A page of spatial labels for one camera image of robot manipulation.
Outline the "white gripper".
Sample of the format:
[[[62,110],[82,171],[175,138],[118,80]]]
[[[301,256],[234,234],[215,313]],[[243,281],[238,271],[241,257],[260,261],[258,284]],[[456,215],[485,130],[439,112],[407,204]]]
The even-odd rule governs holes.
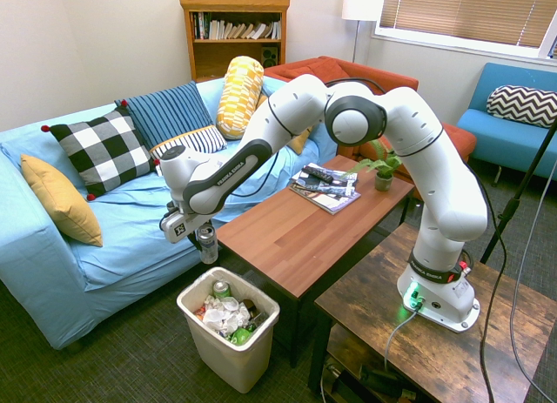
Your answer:
[[[182,213],[179,209],[171,209],[159,221],[159,228],[164,233],[165,238],[173,244],[190,235],[192,244],[198,251],[201,251],[202,247],[197,240],[195,231],[212,217],[212,214],[187,214]]]

